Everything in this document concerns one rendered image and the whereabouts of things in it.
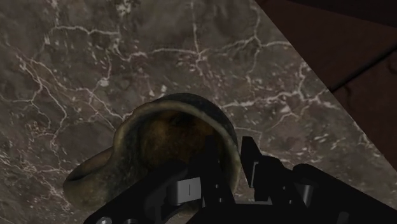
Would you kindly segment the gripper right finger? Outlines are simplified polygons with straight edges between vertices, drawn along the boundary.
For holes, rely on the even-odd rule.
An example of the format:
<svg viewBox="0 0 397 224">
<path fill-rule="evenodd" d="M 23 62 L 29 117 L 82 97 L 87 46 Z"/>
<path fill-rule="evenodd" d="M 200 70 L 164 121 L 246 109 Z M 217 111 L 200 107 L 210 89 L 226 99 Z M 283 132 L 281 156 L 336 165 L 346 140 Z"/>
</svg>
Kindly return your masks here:
<svg viewBox="0 0 397 224">
<path fill-rule="evenodd" d="M 269 201 L 278 224 L 397 224 L 397 210 L 309 164 L 286 168 L 242 138 L 240 160 L 255 201 Z"/>
</svg>

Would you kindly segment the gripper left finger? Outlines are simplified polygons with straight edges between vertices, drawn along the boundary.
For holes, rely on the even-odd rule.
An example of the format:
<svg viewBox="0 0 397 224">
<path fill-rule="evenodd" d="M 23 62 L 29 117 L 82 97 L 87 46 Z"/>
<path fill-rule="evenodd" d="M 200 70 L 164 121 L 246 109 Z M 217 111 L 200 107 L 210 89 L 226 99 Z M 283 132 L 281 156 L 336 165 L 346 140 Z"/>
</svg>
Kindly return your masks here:
<svg viewBox="0 0 397 224">
<path fill-rule="evenodd" d="M 214 136 L 189 164 L 169 160 L 91 214 L 83 224 L 165 224 L 189 202 L 212 209 L 235 204 Z"/>
</svg>

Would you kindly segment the brown ceramic pot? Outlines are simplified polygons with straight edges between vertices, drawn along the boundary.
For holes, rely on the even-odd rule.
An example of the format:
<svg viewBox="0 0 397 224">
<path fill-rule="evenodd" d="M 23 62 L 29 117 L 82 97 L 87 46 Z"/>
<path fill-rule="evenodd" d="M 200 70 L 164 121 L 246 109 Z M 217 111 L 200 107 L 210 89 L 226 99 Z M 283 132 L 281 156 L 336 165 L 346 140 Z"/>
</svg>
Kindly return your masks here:
<svg viewBox="0 0 397 224">
<path fill-rule="evenodd" d="M 94 210 L 169 159 L 184 162 L 215 137 L 221 170 L 232 191 L 240 180 L 235 129 L 226 114 L 195 94 L 176 93 L 142 104 L 117 128 L 113 145 L 77 166 L 63 183 L 74 207 Z"/>
</svg>

